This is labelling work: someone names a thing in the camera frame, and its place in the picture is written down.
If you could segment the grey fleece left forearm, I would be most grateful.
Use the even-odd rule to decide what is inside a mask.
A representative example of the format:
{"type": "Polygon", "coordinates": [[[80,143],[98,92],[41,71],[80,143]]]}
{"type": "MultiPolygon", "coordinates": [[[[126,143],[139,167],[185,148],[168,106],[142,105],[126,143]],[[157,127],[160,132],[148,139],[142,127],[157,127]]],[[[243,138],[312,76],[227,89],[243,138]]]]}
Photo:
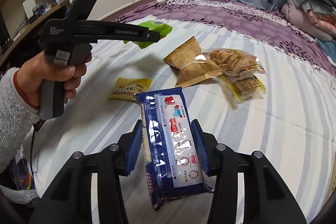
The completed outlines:
{"type": "Polygon", "coordinates": [[[38,110],[27,104],[15,87],[18,68],[9,69],[1,78],[1,171],[17,154],[33,124],[38,110]]]}

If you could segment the person's left hand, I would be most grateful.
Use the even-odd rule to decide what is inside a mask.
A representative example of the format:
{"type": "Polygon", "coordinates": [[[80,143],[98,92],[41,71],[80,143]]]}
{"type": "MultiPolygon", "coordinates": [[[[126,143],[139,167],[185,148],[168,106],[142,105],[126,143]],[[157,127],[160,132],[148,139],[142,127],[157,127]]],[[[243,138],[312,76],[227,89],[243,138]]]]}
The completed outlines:
{"type": "Polygon", "coordinates": [[[41,84],[43,80],[60,82],[64,86],[65,98],[76,97],[76,89],[81,84],[81,78],[87,72],[87,63],[92,60],[89,53],[80,65],[60,66],[47,62],[45,53],[41,52],[26,61],[14,73],[14,86],[23,100],[31,107],[38,109],[41,105],[41,84]]]}

